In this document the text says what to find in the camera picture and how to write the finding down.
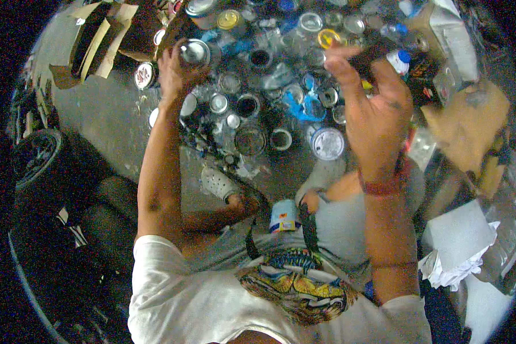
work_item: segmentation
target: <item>yellow lid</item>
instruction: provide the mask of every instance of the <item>yellow lid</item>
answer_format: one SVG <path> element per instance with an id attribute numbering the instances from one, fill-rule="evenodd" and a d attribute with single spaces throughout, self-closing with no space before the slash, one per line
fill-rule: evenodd
<path id="1" fill-rule="evenodd" d="M 227 9 L 218 16 L 218 27 L 222 30 L 231 30 L 241 22 L 241 15 L 234 9 Z"/>
<path id="2" fill-rule="evenodd" d="M 317 40 L 323 49 L 329 49 L 332 46 L 333 40 L 338 42 L 342 41 L 340 35 L 331 29 L 319 31 L 319 34 L 317 34 Z"/>

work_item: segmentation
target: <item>gray floor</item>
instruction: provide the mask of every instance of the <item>gray floor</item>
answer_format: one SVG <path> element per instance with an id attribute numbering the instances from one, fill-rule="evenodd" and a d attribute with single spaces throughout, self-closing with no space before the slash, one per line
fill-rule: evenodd
<path id="1" fill-rule="evenodd" d="M 71 7 L 80 6 L 81 0 Z M 69 10 L 57 14 L 48 24 L 37 47 L 36 75 L 41 84 L 52 79 L 48 65 L 68 65 L 78 27 Z M 138 91 L 132 82 L 133 69 L 125 57 L 117 56 L 107 79 L 90 75 L 84 84 L 59 90 L 52 84 L 62 130 L 80 134 L 97 150 L 110 168 L 138 182 L 144 150 L 151 132 L 148 116 L 158 104 L 158 91 Z M 307 145 L 295 145 L 289 152 L 263 156 L 260 172 L 244 180 L 271 202 L 292 198 L 311 171 L 313 160 Z M 210 210 L 223 203 L 201 191 L 199 178 L 204 161 L 188 148 L 180 152 L 182 204 L 184 210 Z"/>

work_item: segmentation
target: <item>plastic bottle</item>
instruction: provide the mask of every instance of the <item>plastic bottle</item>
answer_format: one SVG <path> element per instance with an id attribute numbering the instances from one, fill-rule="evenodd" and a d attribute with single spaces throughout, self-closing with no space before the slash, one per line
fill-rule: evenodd
<path id="1" fill-rule="evenodd" d="M 411 55 L 405 50 L 393 51 L 386 55 L 388 62 L 392 64 L 396 72 L 405 76 L 409 72 L 409 62 L 411 62 Z"/>

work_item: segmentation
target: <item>paper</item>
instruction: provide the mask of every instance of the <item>paper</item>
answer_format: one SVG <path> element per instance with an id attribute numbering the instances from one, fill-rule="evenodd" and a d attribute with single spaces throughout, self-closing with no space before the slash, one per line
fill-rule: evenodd
<path id="1" fill-rule="evenodd" d="M 480 273 L 482 271 L 480 268 L 483 264 L 482 255 L 484 255 L 488 250 L 489 246 L 492 246 L 495 243 L 497 228 L 500 224 L 501 222 L 499 221 L 488 224 L 493 233 L 492 242 L 481 251 L 449 271 L 443 270 L 440 254 L 437 250 L 434 250 L 429 255 L 422 258 L 419 262 L 419 269 L 423 273 L 423 279 L 428 279 L 433 288 L 437 289 L 440 286 L 451 286 L 451 291 L 456 292 L 461 280 L 471 273 Z"/>

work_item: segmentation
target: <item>man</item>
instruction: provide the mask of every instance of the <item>man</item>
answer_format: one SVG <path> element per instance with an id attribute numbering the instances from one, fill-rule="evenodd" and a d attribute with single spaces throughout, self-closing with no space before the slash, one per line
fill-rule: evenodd
<path id="1" fill-rule="evenodd" d="M 219 259 L 221 264 L 195 268 L 179 248 L 186 251 L 195 242 L 186 234 L 185 223 L 197 228 L 204 221 L 184 218 L 180 210 L 177 120 L 185 95 L 207 70 L 180 67 L 183 42 L 165 51 L 159 61 L 163 98 L 138 185 L 128 321 L 133 341 L 431 342 L 419 297 L 417 248 L 399 154 L 412 101 L 392 66 L 387 61 L 372 64 L 379 94 L 369 100 L 358 73 L 347 63 L 358 50 L 327 51 L 325 68 L 341 84 L 348 140 L 360 172 L 344 176 L 325 192 L 313 188 L 300 192 L 302 203 L 317 210 L 317 247 L 303 238 L 302 230 L 267 234 L 254 240 L 260 252 L 257 258 L 239 249 L 230 258 Z M 231 185 L 224 188 L 230 182 L 221 173 L 203 171 L 203 183 L 226 200 L 227 207 L 237 209 L 230 217 L 213 215 L 209 228 L 256 211 L 254 198 Z M 342 218 L 325 227 L 329 219 L 322 209 Z M 366 275 L 372 280 L 372 301 L 361 294 Z"/>

